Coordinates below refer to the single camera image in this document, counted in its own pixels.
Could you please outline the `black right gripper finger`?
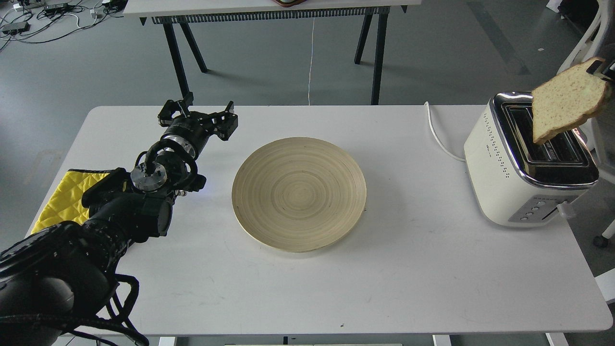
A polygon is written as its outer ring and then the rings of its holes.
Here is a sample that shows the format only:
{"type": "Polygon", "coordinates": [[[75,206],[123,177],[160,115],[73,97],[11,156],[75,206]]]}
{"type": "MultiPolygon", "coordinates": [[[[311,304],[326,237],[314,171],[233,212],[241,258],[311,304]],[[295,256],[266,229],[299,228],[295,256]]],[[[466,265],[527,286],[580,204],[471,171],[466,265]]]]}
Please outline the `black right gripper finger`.
{"type": "Polygon", "coordinates": [[[609,83],[615,83],[615,60],[601,61],[596,59],[587,68],[587,73],[609,83]]]}

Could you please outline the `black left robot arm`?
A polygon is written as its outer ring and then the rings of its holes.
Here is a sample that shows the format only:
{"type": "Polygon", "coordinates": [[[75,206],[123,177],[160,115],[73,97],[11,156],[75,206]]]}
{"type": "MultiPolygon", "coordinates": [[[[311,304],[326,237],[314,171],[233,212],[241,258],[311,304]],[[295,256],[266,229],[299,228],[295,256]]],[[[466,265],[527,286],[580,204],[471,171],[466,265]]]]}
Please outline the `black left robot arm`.
{"type": "Polygon", "coordinates": [[[116,273],[134,243],[165,236],[178,196],[204,188],[197,159],[211,136],[227,141],[239,125],[230,101],[219,112],[191,111],[193,94],[168,100],[158,115],[160,140],[136,159],[132,171],[117,168],[81,197],[89,217],[62,221],[1,253],[1,344],[50,346],[82,326],[125,335],[136,346],[149,340],[130,321],[140,283],[116,273]]]}

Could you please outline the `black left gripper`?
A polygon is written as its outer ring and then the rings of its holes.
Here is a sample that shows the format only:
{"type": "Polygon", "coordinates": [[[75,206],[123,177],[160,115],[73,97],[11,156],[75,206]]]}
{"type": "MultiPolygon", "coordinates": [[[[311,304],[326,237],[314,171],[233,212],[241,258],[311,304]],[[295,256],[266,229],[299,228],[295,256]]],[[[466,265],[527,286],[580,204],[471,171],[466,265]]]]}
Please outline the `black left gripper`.
{"type": "Polygon", "coordinates": [[[173,140],[197,159],[210,136],[228,141],[239,127],[239,118],[234,112],[233,101],[229,101],[224,110],[211,114],[190,112],[193,101],[193,92],[187,92],[182,100],[167,100],[158,114],[158,121],[162,127],[167,127],[162,139],[173,140]]]}

